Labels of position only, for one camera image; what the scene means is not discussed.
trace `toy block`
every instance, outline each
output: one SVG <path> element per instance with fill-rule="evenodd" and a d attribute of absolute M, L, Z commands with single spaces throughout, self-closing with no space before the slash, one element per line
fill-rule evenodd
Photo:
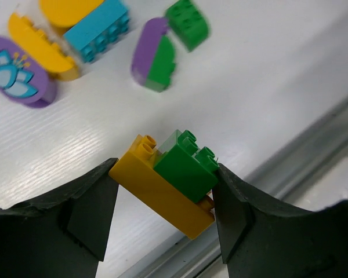
<path fill-rule="evenodd" d="M 165 36 L 168 30 L 167 19 L 150 19 L 143 27 L 131 67 L 136 82 L 158 92 L 170 85 L 175 69 L 175 49 Z"/>
<path fill-rule="evenodd" d="M 209 26 L 204 16 L 191 0 L 179 0 L 166 10 L 171 29 L 189 51 L 195 49 L 209 36 Z"/>
<path fill-rule="evenodd" d="M 8 22 L 12 39 L 39 63 L 52 77 L 63 81 L 79 77 L 78 67 L 74 59 L 65 56 L 60 46 L 51 43 L 42 29 L 36 29 L 26 16 L 13 13 Z"/>
<path fill-rule="evenodd" d="M 154 170 L 182 194 L 196 203 L 218 183 L 219 168 L 214 153 L 199 149 L 196 137 L 176 130 L 159 148 Z"/>
<path fill-rule="evenodd" d="M 119 0 L 105 0 L 63 37 L 84 62 L 91 62 L 97 53 L 105 51 L 109 43 L 128 31 L 129 20 L 128 9 Z"/>
<path fill-rule="evenodd" d="M 0 37 L 0 92 L 17 103 L 41 108 L 55 100 L 57 86 L 23 49 Z"/>
<path fill-rule="evenodd" d="M 39 5 L 52 26 L 67 31 L 95 10 L 103 1 L 39 0 Z"/>
<path fill-rule="evenodd" d="M 189 238 L 196 238 L 214 221 L 213 202 L 206 196 L 191 202 L 153 170 L 156 142 L 138 135 L 132 146 L 109 172 L 120 185 L 156 211 Z"/>

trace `flower print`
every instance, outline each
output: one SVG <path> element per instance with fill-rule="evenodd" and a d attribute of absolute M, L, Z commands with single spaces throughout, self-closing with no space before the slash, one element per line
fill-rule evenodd
<path fill-rule="evenodd" d="M 19 54 L 11 58 L 7 50 L 0 51 L 0 88 L 9 96 L 17 98 L 31 97 L 38 92 L 33 85 L 28 84 L 34 74 L 24 69 L 29 63 L 24 63 L 27 56 L 18 60 Z"/>

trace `purple and green block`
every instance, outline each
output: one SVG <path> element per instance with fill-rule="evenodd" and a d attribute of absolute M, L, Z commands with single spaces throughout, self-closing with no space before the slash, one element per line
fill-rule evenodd
<path fill-rule="evenodd" d="M 209 36 L 209 26 L 191 0 L 179 0 L 165 12 L 169 25 L 189 51 Z"/>
<path fill-rule="evenodd" d="M 214 153 L 199 149 L 188 130 L 176 130 L 159 148 L 154 170 L 192 202 L 199 202 L 218 183 Z"/>
<path fill-rule="evenodd" d="M 154 18 L 143 27 L 136 46 L 131 72 L 139 84 L 162 92 L 171 84 L 175 69 L 175 49 L 166 36 L 168 20 Z"/>
<path fill-rule="evenodd" d="M 22 48 L 0 36 L 0 92 L 17 103 L 42 108 L 55 100 L 57 86 Z"/>

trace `half-round block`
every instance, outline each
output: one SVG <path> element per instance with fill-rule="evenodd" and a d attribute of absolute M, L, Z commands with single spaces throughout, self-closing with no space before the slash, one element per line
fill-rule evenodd
<path fill-rule="evenodd" d="M 0 92 L 17 103 L 41 108 L 55 100 L 57 86 L 23 49 L 0 37 Z"/>
<path fill-rule="evenodd" d="M 39 0 L 40 9 L 51 25 L 71 28 L 95 10 L 104 0 Z"/>
<path fill-rule="evenodd" d="M 73 58 L 64 55 L 60 46 L 50 42 L 45 32 L 36 29 L 28 17 L 13 13 L 8 30 L 12 39 L 54 78 L 71 81 L 80 76 Z"/>
<path fill-rule="evenodd" d="M 136 82 L 158 92 L 170 84 L 175 69 L 175 50 L 166 36 L 168 20 L 156 17 L 147 21 L 136 46 L 131 72 Z"/>

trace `green block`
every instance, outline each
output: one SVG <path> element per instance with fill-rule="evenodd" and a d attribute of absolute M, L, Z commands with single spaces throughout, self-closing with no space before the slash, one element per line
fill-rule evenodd
<path fill-rule="evenodd" d="M 171 29 L 189 51 L 195 49 L 209 35 L 209 26 L 190 0 L 179 0 L 166 10 Z"/>
<path fill-rule="evenodd" d="M 192 202 L 199 202 L 218 183 L 214 153 L 199 149 L 196 137 L 176 130 L 159 148 L 154 170 Z"/>
<path fill-rule="evenodd" d="M 148 73 L 145 87 L 162 92 L 171 83 L 171 75 L 175 69 L 175 49 L 167 36 L 162 36 Z"/>

